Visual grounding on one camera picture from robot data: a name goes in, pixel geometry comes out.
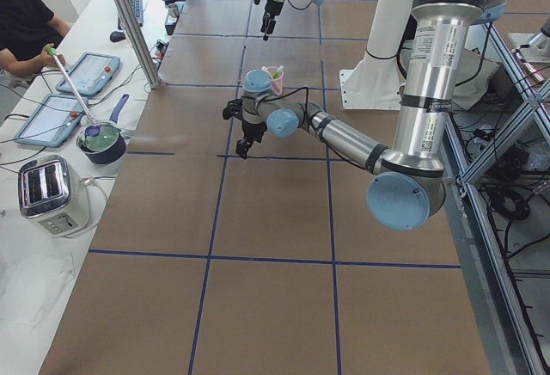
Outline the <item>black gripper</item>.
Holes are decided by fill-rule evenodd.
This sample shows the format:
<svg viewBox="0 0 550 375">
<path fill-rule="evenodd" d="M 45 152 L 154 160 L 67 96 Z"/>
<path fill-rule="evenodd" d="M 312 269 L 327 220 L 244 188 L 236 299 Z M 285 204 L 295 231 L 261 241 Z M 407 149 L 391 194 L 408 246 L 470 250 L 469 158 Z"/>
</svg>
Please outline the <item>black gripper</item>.
<svg viewBox="0 0 550 375">
<path fill-rule="evenodd" d="M 266 132 L 266 123 L 251 123 L 246 120 L 241 122 L 241 129 L 243 132 L 243 139 L 237 141 L 235 145 L 235 153 L 242 159 L 248 158 L 248 150 L 255 144 L 260 144 L 263 139 L 263 135 Z"/>
<path fill-rule="evenodd" d="M 263 33 L 262 40 L 268 41 L 269 34 L 272 34 L 276 24 L 276 17 L 281 14 L 283 2 L 268 0 L 266 1 L 265 12 L 262 17 L 261 33 Z"/>
</svg>

